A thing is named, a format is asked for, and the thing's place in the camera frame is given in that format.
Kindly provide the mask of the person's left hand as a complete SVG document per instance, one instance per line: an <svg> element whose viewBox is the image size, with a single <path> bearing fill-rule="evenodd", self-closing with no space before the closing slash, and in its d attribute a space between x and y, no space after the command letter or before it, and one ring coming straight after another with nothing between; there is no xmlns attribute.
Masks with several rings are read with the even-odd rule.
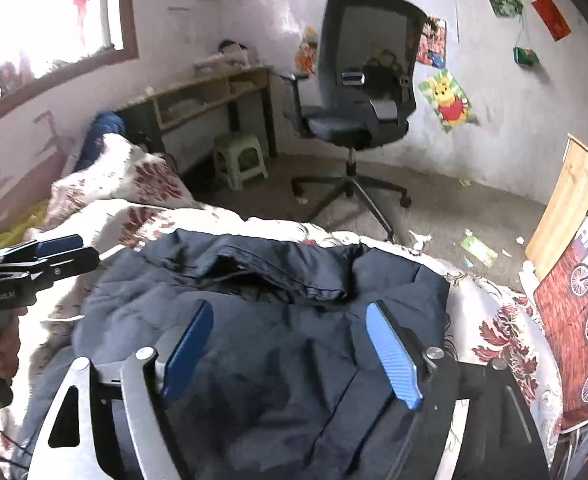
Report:
<svg viewBox="0 0 588 480"><path fill-rule="evenodd" d="M21 348L20 317L27 313L27 308L14 309L6 326L0 330L0 378L12 379L17 372L18 352Z"/></svg>

